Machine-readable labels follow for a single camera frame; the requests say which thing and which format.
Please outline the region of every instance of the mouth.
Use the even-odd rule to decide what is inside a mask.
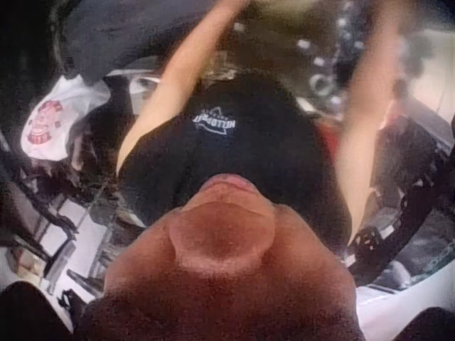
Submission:
[[[213,186],[218,185],[220,183],[230,185],[234,188],[237,188],[238,190],[244,190],[246,192],[260,194],[256,186],[254,186],[250,181],[235,174],[216,175],[209,179],[207,182],[205,182],[204,185],[200,188],[199,192],[200,193],[204,192],[209,188],[212,188]]]

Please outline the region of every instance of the printed cartoon face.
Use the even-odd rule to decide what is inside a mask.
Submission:
[[[39,109],[38,114],[34,119],[29,121],[31,124],[31,131],[28,135],[28,140],[32,144],[44,144],[49,141],[52,136],[50,132],[53,127],[60,127],[60,113],[63,108],[59,101],[48,101],[44,103]]]

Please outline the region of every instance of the white plastic bag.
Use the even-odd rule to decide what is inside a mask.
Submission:
[[[73,124],[109,98],[109,88],[103,81],[88,87],[81,76],[73,80],[62,76],[28,118],[21,136],[23,151],[41,160],[67,158],[66,144]]]

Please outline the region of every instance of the man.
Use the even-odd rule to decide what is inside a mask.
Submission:
[[[406,1],[377,4],[335,167],[292,96],[265,76],[190,99],[248,3],[214,6],[124,140],[121,190],[151,227],[109,268],[105,297],[77,331],[87,340],[363,339],[340,260],[363,216]]]

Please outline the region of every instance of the raised arm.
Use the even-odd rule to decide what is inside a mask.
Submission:
[[[336,160],[341,192],[357,233],[370,188],[375,142],[397,78],[399,30],[408,0],[377,0],[373,34],[350,83],[350,99]]]
[[[220,0],[182,42],[120,148],[117,172],[138,140],[185,107],[225,29],[250,0]]]

